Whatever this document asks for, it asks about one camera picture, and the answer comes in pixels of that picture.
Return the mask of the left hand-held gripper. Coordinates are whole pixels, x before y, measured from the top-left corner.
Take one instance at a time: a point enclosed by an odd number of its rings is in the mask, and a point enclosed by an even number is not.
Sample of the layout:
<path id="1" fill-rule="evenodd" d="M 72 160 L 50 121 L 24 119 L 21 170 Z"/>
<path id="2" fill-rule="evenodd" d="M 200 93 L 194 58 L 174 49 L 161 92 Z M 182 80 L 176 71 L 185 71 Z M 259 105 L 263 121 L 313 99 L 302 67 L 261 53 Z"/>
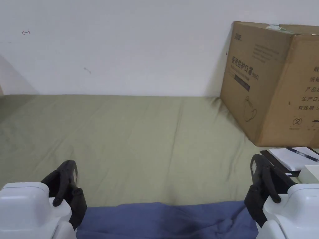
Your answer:
<path id="1" fill-rule="evenodd" d="M 1 239 L 75 239 L 87 203 L 77 165 L 64 161 L 41 182 L 8 183 L 0 191 Z"/>

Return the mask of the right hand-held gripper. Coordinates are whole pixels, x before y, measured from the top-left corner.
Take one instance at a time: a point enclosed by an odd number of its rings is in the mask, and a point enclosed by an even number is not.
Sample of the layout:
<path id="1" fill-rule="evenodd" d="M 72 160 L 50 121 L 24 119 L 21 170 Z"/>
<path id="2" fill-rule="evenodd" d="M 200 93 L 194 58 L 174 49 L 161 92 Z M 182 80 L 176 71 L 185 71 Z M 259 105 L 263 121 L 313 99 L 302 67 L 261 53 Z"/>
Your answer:
<path id="1" fill-rule="evenodd" d="M 319 184 L 297 184 L 260 154 L 253 155 L 250 172 L 244 204 L 259 239 L 319 238 Z"/>

